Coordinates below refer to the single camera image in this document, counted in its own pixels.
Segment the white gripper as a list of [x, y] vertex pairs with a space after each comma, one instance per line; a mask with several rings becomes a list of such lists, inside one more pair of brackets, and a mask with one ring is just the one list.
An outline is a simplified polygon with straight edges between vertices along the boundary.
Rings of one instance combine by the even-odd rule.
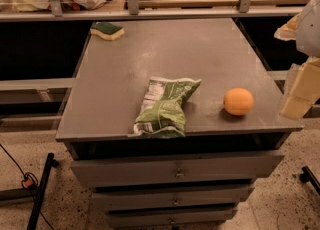
[[320, 98], [320, 0], [310, 0], [297, 14], [274, 33], [276, 39], [296, 39], [297, 49], [311, 56], [301, 66], [289, 69], [280, 114], [300, 119]]

